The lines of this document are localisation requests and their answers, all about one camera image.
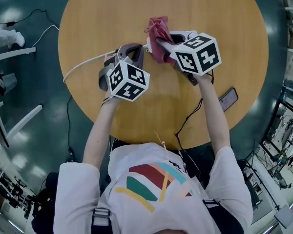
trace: black phone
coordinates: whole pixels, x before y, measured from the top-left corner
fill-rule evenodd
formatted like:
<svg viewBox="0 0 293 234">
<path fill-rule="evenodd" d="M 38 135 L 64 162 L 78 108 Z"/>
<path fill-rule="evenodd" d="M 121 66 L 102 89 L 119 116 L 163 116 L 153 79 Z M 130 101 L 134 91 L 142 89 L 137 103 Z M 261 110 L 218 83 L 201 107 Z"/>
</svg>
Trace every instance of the black phone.
<svg viewBox="0 0 293 234">
<path fill-rule="evenodd" d="M 220 99 L 220 105 L 224 111 L 230 108 L 239 99 L 235 88 L 230 88 Z"/>
</svg>

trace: round wooden table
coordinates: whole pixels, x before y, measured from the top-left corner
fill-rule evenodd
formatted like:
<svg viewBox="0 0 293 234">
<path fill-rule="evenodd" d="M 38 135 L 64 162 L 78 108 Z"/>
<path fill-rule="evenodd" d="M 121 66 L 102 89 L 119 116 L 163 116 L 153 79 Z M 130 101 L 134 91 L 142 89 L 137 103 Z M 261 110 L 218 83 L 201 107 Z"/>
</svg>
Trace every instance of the round wooden table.
<svg viewBox="0 0 293 234">
<path fill-rule="evenodd" d="M 63 75 L 75 65 L 120 45 L 144 45 L 150 17 L 168 16 L 170 31 L 196 30 L 217 39 L 222 64 L 214 87 L 219 97 L 235 87 L 239 100 L 226 112 L 235 126 L 255 102 L 268 66 L 268 37 L 254 0 L 69 0 L 61 21 L 59 59 Z M 105 92 L 98 86 L 103 59 L 90 62 L 66 80 L 82 111 L 95 121 Z M 135 102 L 122 100 L 111 135 L 132 144 L 165 141 L 178 149 L 174 134 L 197 106 L 201 94 L 169 64 L 156 63 L 145 52 L 143 69 L 150 73 L 149 89 Z M 179 134 L 183 148 L 209 141 L 204 107 Z"/>
</svg>

